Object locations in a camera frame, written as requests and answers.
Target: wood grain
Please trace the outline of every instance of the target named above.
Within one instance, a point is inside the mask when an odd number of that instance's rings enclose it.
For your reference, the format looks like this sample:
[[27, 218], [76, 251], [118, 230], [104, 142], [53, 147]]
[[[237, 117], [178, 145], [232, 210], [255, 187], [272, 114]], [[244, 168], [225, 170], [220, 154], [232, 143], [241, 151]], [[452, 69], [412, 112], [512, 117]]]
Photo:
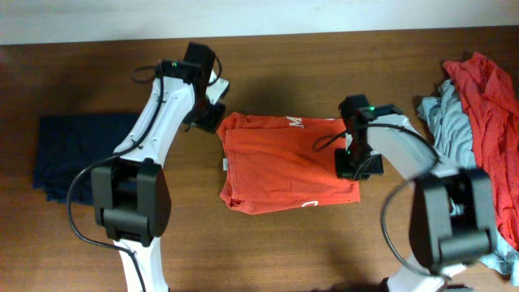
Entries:
[[[0, 78], [0, 290], [123, 291], [119, 255], [80, 242], [65, 206], [34, 191], [38, 119], [47, 114], [140, 112], [149, 86], [128, 78], [135, 67], [181, 58], [187, 39], [3, 46]], [[228, 113], [336, 117], [345, 96], [394, 103], [424, 135], [420, 97], [445, 75], [441, 63], [478, 51], [519, 84], [519, 28], [349, 32], [198, 39], [224, 65]], [[400, 178], [361, 184], [362, 203], [260, 216], [230, 211], [218, 197], [225, 173], [217, 136], [178, 133], [165, 176], [173, 201], [163, 237], [165, 278], [179, 291], [308, 291], [335, 283], [378, 283], [399, 264], [379, 228], [382, 199]], [[104, 238], [92, 209], [75, 207], [79, 228]], [[390, 232], [408, 254], [410, 193], [389, 213]], [[455, 277], [479, 291], [512, 290], [477, 264]]]

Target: white wall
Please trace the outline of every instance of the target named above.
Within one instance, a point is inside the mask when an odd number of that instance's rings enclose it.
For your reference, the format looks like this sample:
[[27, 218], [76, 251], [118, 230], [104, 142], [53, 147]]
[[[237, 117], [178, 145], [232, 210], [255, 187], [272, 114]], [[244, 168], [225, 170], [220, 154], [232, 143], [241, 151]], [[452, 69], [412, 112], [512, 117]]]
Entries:
[[519, 0], [2, 0], [0, 44], [519, 24]]

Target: black cloth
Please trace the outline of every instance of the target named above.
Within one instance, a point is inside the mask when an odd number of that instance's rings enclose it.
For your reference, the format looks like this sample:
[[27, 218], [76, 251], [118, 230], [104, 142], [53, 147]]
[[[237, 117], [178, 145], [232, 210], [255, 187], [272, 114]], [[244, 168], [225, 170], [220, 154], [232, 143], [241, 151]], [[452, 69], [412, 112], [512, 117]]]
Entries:
[[[65, 203], [74, 177], [93, 162], [111, 156], [138, 117], [138, 114], [41, 117], [32, 187], [43, 189], [47, 200]], [[72, 199], [92, 204], [90, 176], [78, 184]]]

